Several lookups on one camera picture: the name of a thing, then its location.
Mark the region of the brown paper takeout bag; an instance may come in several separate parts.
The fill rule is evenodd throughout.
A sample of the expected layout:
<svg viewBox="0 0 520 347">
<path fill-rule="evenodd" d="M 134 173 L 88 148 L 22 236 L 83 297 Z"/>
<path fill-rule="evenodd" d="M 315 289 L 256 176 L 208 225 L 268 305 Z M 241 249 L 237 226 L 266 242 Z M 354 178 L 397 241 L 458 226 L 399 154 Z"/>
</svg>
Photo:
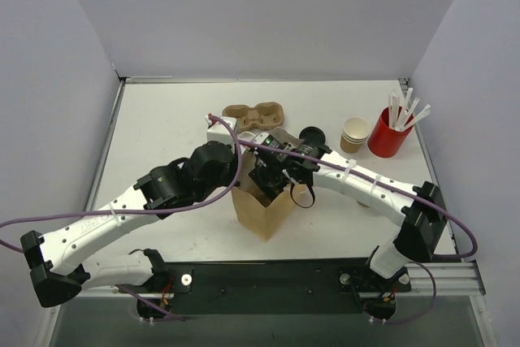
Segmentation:
<svg viewBox="0 0 520 347">
<path fill-rule="evenodd" d="M 255 156 L 245 147 L 242 150 L 240 184 L 232 189 L 236 217 L 253 234 L 269 241 L 292 213 L 296 203 L 286 184 L 282 185 L 281 193 L 271 201 L 249 177 L 255 168 Z"/>
</svg>

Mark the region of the brown paper coffee cup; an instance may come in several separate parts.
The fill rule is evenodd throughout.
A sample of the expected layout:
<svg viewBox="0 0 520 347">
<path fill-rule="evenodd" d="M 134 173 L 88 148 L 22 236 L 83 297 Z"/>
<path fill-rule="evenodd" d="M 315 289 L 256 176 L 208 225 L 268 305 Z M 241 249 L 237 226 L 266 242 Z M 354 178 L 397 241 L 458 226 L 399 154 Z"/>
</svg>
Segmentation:
<svg viewBox="0 0 520 347">
<path fill-rule="evenodd" d="M 367 205 L 367 204 L 365 204 L 365 203 L 363 203 L 363 202 L 360 202 L 360 201 L 357 201 L 357 204 L 358 204 L 359 206 L 364 207 L 364 208 L 367 208 L 367 209 L 370 209 L 370 208 L 371 208 L 371 206 L 369 206 L 369 205 Z"/>
</svg>

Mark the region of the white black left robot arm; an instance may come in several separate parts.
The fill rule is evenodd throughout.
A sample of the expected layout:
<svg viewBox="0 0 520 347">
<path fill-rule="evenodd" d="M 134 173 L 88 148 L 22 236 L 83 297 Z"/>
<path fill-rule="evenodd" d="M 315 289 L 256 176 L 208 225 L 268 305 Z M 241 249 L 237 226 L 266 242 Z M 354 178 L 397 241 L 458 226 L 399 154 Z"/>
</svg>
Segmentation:
<svg viewBox="0 0 520 347">
<path fill-rule="evenodd" d="M 61 305 L 86 289 L 125 284 L 157 292 L 172 275 L 156 249 L 104 258 L 114 241 L 174 212 L 204 202 L 216 189 L 230 189 L 241 161 L 239 148 L 209 141 L 188 158 L 152 169 L 112 202 L 54 232 L 20 238 L 30 278 L 42 307 Z"/>
</svg>

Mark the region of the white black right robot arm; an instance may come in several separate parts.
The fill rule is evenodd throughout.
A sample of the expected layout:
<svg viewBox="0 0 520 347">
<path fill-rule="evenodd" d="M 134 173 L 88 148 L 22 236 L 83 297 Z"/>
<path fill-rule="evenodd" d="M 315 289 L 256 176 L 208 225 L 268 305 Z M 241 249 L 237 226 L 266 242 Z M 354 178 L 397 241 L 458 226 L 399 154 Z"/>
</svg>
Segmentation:
<svg viewBox="0 0 520 347">
<path fill-rule="evenodd" d="M 386 280 L 412 262 L 430 262 L 447 219 L 436 203 L 438 188 L 431 182 L 417 186 L 361 167 L 326 145 L 307 137 L 290 146 L 269 133 L 245 141 L 243 149 L 256 158 L 250 177 L 269 197 L 284 188 L 303 184 L 309 191 L 329 189 L 370 207 L 397 226 L 396 234 L 375 247 L 370 271 Z"/>
</svg>

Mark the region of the black plastic lid stack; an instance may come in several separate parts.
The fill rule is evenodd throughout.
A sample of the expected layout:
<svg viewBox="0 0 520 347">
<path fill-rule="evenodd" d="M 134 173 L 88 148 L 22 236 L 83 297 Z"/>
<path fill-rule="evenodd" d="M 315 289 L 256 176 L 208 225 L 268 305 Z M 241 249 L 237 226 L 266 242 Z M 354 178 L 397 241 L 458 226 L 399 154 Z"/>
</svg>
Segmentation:
<svg viewBox="0 0 520 347">
<path fill-rule="evenodd" d="M 303 140 L 305 144 L 324 145 L 326 143 L 325 133 L 314 126 L 303 128 L 298 138 Z"/>
</svg>

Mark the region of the brown pulp cup carrier stack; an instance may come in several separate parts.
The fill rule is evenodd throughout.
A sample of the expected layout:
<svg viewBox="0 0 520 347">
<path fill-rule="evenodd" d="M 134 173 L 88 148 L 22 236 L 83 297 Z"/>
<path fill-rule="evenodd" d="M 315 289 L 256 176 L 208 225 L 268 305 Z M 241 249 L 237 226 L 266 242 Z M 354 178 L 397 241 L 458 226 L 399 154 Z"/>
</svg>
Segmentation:
<svg viewBox="0 0 520 347">
<path fill-rule="evenodd" d="M 226 106 L 222 115 L 235 118 L 240 132 L 253 128 L 262 131 L 281 127 L 284 124 L 284 109 L 278 102 L 262 102 L 256 106 Z"/>
</svg>

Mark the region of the brown paper cup stack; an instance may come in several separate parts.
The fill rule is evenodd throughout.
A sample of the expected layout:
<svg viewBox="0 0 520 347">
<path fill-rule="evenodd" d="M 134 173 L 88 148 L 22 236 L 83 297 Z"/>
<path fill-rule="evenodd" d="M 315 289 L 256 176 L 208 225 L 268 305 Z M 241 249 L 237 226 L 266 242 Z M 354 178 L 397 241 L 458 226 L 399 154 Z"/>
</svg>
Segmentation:
<svg viewBox="0 0 520 347">
<path fill-rule="evenodd" d="M 362 118 L 352 117 L 344 122 L 341 133 L 340 148 L 347 154 L 354 154 L 371 134 L 371 126 Z"/>
</svg>

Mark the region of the red ribbed straw cup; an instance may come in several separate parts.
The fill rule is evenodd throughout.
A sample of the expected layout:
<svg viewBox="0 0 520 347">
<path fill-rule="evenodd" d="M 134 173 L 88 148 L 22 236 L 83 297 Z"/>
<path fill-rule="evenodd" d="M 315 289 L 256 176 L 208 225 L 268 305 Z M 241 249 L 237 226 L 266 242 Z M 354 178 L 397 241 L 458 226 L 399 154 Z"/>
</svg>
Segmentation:
<svg viewBox="0 0 520 347">
<path fill-rule="evenodd" d="M 381 112 L 367 145 L 372 154 L 380 158 L 391 158 L 401 148 L 413 128 L 398 132 L 388 126 L 389 109 L 385 107 Z"/>
</svg>

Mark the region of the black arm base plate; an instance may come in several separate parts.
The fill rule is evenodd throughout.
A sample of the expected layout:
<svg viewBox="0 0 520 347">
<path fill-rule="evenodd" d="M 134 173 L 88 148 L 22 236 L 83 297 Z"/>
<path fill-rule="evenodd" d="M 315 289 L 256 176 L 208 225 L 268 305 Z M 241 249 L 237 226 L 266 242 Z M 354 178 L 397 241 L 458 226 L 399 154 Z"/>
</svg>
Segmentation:
<svg viewBox="0 0 520 347">
<path fill-rule="evenodd" d="M 149 297 L 137 303 L 144 318 L 163 311 L 188 318 L 208 314 L 357 314 L 364 297 L 408 293 L 408 271 L 386 280 L 367 258 L 322 258 L 244 262 L 168 262 L 163 274 L 142 286 L 125 284 Z"/>
</svg>

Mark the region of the aluminium front rail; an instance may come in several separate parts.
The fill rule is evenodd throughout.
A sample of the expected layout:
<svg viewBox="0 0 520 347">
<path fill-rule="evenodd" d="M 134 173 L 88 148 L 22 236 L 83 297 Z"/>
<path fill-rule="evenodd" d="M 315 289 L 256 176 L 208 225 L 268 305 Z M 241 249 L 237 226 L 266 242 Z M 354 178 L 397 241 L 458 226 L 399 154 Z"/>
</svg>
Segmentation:
<svg viewBox="0 0 520 347">
<path fill-rule="evenodd" d="M 438 296 L 483 296 L 486 294 L 476 262 L 427 263 L 434 277 Z M 433 293 L 430 275 L 420 266 L 409 263 L 411 294 L 429 296 Z"/>
</svg>

